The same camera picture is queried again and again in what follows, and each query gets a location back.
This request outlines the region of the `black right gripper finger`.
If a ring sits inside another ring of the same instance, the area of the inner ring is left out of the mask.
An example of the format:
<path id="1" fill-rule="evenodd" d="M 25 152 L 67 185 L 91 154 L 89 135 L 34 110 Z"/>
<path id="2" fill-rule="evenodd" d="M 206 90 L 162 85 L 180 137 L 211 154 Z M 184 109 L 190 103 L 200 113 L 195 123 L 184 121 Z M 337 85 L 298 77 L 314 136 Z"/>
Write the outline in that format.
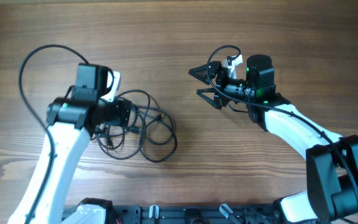
<path id="1" fill-rule="evenodd" d="M 200 67 L 189 69 L 188 74 L 197 80 L 209 85 L 210 81 L 216 77 L 220 70 L 221 62 L 212 61 L 209 65 L 205 64 Z"/>
<path id="2" fill-rule="evenodd" d="M 210 98 L 206 95 L 207 93 L 212 93 L 213 97 Z M 220 95 L 214 88 L 197 89 L 196 94 L 200 96 L 203 100 L 205 100 L 207 103 L 209 103 L 213 108 L 222 108 Z"/>

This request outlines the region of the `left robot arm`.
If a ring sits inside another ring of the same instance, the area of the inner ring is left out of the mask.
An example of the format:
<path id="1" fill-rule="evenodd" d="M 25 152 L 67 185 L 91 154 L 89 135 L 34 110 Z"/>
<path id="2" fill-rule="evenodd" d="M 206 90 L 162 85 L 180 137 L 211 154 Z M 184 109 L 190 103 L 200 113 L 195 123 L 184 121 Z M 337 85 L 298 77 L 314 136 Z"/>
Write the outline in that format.
<path id="1" fill-rule="evenodd" d="M 121 74 L 81 63 L 70 98 L 47 109 L 47 130 L 39 161 L 9 223 L 60 223 L 78 162 L 98 125 L 126 128 L 131 103 L 115 99 Z"/>

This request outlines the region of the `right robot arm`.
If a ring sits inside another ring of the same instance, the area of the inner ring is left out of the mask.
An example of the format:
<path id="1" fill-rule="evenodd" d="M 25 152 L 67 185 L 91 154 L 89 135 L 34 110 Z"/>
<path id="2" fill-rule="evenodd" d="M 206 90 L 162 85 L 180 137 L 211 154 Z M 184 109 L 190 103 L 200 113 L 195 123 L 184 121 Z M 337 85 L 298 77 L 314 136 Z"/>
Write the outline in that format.
<path id="1" fill-rule="evenodd" d="M 358 136 L 330 132 L 303 116 L 275 91 L 272 59 L 253 55 L 245 60 L 246 77 L 236 77 L 241 56 L 228 56 L 189 70 L 206 84 L 197 91 L 213 108 L 230 101 L 245 103 L 252 122 L 272 133 L 302 156 L 306 162 L 303 192 L 274 201 L 262 211 L 247 208 L 244 221 L 264 217 L 271 223 L 330 223 L 358 213 Z"/>

